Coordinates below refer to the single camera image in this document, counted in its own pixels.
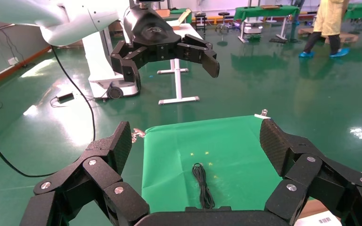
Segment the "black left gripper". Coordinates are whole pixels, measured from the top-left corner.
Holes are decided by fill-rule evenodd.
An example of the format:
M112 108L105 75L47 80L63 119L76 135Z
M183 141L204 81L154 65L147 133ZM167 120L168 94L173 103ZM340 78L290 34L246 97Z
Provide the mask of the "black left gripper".
M135 82L141 89L139 69L147 61L178 59L201 64L212 78L217 78L220 63L213 45L186 34L183 38L153 9L139 6L129 8L123 24L130 44L119 41L110 54L112 69L122 74L124 81Z

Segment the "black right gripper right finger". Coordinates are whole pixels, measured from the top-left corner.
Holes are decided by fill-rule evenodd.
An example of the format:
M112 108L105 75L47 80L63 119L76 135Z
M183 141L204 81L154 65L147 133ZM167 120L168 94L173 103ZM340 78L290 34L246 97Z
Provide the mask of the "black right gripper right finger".
M282 178L265 210L289 225L296 223L309 198L320 201L344 226L362 226L362 173L326 157L305 137L284 132L264 119L261 148Z

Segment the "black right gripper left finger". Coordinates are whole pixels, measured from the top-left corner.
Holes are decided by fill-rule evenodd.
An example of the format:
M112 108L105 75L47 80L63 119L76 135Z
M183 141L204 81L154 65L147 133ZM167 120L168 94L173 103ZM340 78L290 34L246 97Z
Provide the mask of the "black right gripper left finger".
M67 226L90 202L112 225L137 224L149 205L121 176L131 148L130 124L122 121L113 135L91 142L75 162L34 187L20 224Z

